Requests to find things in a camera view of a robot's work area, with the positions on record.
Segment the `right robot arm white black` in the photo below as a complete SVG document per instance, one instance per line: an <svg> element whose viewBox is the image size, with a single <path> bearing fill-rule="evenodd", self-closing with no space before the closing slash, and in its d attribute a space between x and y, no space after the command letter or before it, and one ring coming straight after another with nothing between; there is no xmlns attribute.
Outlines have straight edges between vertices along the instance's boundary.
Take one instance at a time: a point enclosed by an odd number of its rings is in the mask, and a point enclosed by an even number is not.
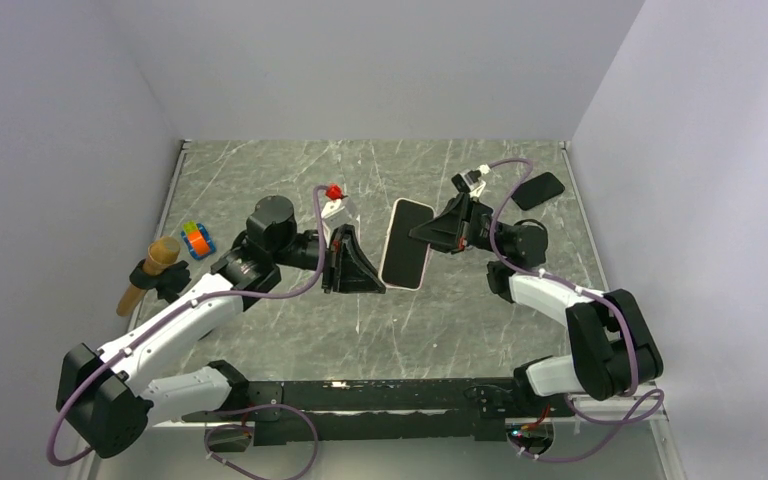
<svg viewBox="0 0 768 480"><path fill-rule="evenodd" d="M408 235L443 253L475 247L498 254L487 265L490 290L566 329L568 355L514 370L511 399L520 413L536 415L561 394L606 400L662 375L662 356L633 294L583 288L546 272L541 267L548 250L546 227L534 219L506 224L493 214L491 207L460 193L440 215L411 227Z"/></svg>

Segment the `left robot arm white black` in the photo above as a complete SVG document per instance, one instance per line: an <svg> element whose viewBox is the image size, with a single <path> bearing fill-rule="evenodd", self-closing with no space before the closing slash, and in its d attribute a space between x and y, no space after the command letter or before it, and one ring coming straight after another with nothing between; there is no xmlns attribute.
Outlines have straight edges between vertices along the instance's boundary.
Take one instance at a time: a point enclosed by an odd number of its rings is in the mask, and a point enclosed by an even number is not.
<svg viewBox="0 0 768 480"><path fill-rule="evenodd" d="M164 366L257 301L279 299L283 267L310 271L309 285L327 293L384 293L360 248L351 198L316 188L313 203L316 226L300 231L288 198L262 198L231 248L159 314L100 348L72 348L61 366L58 423L70 425L88 452L110 458L148 427L183 415L235 419L246 409L249 384L232 365L213 361L175 377L164 376Z"/></svg>

